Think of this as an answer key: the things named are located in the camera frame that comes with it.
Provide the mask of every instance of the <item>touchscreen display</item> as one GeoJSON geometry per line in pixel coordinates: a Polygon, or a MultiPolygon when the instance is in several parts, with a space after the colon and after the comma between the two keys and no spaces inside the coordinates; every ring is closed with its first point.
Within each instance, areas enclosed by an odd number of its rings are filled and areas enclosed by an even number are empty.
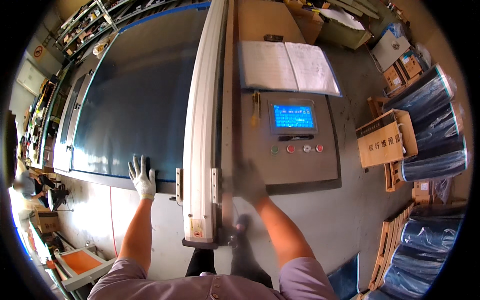
{"type": "Polygon", "coordinates": [[[314,128],[309,106],[274,105],[275,126],[279,128],[314,128]]]}

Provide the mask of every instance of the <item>control panel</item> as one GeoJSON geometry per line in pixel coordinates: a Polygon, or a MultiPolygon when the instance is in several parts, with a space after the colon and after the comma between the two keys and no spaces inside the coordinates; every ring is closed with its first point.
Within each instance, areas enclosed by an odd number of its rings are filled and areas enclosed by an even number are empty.
{"type": "Polygon", "coordinates": [[[337,150],[324,95],[242,94],[243,157],[267,185],[338,178],[337,150]]]}

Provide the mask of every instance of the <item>open notebook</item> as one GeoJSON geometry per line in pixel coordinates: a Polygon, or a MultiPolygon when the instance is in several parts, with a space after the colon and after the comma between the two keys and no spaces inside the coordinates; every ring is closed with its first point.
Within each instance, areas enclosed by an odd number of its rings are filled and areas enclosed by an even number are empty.
{"type": "Polygon", "coordinates": [[[318,46],[240,42],[242,87],[341,97],[330,63],[318,46]]]}

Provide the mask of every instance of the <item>red hose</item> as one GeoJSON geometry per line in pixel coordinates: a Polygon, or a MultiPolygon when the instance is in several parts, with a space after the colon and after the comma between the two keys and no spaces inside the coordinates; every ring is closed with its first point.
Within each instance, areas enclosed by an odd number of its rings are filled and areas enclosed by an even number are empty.
{"type": "Polygon", "coordinates": [[[118,257],[117,244],[115,243],[115,230],[113,230],[112,187],[110,187],[110,219],[112,220],[113,249],[115,249],[115,256],[118,257]]]}

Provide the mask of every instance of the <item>gloved hand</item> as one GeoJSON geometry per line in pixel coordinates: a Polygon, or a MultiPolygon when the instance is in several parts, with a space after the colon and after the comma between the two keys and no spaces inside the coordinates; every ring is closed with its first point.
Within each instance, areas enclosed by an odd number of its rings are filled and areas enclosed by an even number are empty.
{"type": "Polygon", "coordinates": [[[253,206],[268,197],[265,182],[252,160],[241,163],[233,175],[233,183],[237,194],[253,206]]]}
{"type": "Polygon", "coordinates": [[[140,195],[140,199],[155,198],[156,184],[155,184],[155,170],[150,169],[150,179],[147,177],[145,157],[142,155],[140,167],[138,166],[138,160],[136,156],[133,156],[133,168],[132,163],[128,162],[128,175],[133,181],[133,185],[137,189],[140,195]]]}

